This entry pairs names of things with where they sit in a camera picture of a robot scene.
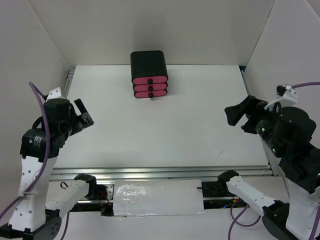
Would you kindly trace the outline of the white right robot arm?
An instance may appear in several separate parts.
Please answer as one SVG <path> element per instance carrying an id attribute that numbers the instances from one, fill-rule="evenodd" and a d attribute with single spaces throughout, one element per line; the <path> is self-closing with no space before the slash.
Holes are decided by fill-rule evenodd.
<path id="1" fill-rule="evenodd" d="M 254 209 L 267 231 L 279 240 L 317 240 L 320 237 L 320 150 L 311 140 L 316 123 L 302 109 L 294 87 L 277 87 L 271 102 L 247 96 L 225 108 L 227 122 L 235 126 L 242 117 L 245 133 L 258 135 L 279 158 L 289 187 L 289 202 L 269 197 L 248 184 L 236 171 L 218 177 L 218 192 L 234 194 Z"/>

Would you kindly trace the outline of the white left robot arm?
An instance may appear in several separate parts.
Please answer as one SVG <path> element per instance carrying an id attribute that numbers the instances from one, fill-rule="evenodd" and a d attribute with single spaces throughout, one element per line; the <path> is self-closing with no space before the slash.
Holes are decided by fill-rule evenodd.
<path id="1" fill-rule="evenodd" d="M 6 239 L 53 240 L 57 237 L 62 219 L 76 203 L 98 194 L 97 180 L 88 174 L 78 174 L 69 187 L 50 202 L 46 202 L 50 178 L 60 149 L 67 139 L 94 124 L 80 99 L 71 103 L 59 87 L 48 95 L 31 86 L 38 100 L 41 116 L 21 139 L 21 180 L 17 198 L 8 223 L 0 228 Z"/>

